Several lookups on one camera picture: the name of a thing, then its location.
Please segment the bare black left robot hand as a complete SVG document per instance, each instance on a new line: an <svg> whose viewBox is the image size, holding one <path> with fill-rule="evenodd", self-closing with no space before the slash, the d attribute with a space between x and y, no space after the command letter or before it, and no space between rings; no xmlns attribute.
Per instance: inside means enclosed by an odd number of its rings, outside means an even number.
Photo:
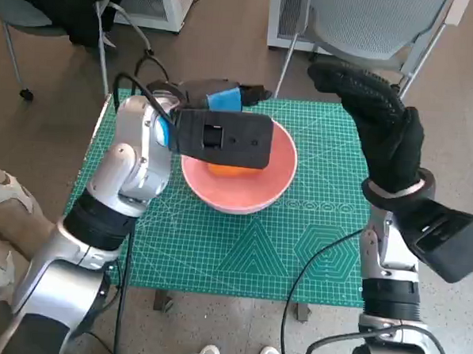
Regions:
<svg viewBox="0 0 473 354"><path fill-rule="evenodd" d="M243 85L224 78L190 80L177 87L185 95L188 108L223 112L241 112L273 95L263 85Z"/></svg>

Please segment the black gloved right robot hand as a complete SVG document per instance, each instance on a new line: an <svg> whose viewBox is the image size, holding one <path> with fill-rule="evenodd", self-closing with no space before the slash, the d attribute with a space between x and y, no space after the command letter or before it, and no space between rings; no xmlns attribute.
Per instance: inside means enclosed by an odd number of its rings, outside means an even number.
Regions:
<svg viewBox="0 0 473 354"><path fill-rule="evenodd" d="M393 194L420 181L424 129L418 110L406 107L390 82L337 59L312 63L307 74L320 93L338 95L353 118L374 184Z"/></svg>

